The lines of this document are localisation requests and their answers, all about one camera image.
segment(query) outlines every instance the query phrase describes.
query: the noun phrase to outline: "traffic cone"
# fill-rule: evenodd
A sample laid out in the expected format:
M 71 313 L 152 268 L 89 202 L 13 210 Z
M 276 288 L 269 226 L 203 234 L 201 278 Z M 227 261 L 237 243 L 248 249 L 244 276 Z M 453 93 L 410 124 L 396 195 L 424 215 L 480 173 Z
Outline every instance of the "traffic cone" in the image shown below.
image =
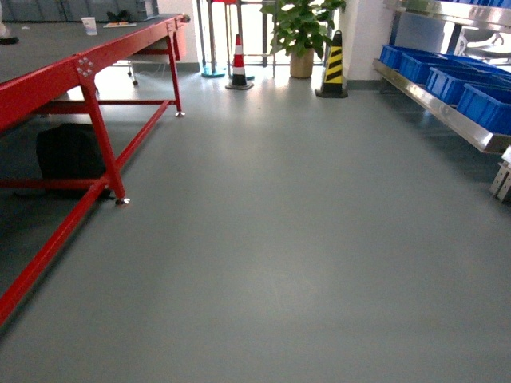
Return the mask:
M 247 82 L 245 77 L 245 64 L 243 61 L 243 47 L 241 46 L 241 39 L 239 34 L 236 35 L 236 50 L 234 51 L 234 61 L 232 63 L 232 79 L 227 89 L 250 89 L 254 84 Z
M 323 98 L 344 98 L 348 93 L 343 89 L 343 34 L 340 30 L 334 34 L 330 56 L 321 89 L 315 90 L 316 96 Z

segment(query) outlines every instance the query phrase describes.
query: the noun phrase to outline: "white cup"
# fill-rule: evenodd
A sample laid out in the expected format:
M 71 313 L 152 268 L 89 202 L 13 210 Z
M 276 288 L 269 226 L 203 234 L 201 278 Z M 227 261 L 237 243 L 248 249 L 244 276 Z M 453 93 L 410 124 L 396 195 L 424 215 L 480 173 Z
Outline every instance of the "white cup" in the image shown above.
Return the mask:
M 81 22 L 83 22 L 85 32 L 89 36 L 97 35 L 96 18 L 81 18 Z

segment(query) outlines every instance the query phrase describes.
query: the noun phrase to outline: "blue base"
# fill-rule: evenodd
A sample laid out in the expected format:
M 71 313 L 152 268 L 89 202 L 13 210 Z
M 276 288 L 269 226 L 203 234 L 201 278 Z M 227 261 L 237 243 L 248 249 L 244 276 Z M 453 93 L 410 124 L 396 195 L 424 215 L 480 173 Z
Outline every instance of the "blue base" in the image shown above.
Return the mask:
M 206 78 L 218 78 L 225 76 L 225 70 L 225 68 L 215 68 L 215 72 L 212 72 L 211 67 L 205 66 L 200 75 Z

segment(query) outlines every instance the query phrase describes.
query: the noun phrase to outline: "black bag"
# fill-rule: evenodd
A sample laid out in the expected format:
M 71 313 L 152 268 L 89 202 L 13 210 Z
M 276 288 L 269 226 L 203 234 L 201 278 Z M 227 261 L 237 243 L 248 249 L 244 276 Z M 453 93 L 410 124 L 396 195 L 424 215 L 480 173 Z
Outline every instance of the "black bag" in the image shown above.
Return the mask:
M 63 124 L 38 133 L 36 153 L 43 179 L 96 179 L 106 171 L 92 125 Z M 51 189 L 63 197 L 81 197 L 86 190 Z

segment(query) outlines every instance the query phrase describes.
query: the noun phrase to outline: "plant pot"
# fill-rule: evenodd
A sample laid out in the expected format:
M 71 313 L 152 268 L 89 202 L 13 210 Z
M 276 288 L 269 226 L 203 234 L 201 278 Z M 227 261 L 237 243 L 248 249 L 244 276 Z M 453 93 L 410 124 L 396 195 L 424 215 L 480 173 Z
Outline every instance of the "plant pot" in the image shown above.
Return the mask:
M 312 75 L 312 65 L 314 63 L 314 50 L 309 49 L 302 57 L 297 57 L 291 53 L 291 64 L 289 72 L 294 78 L 309 78 Z

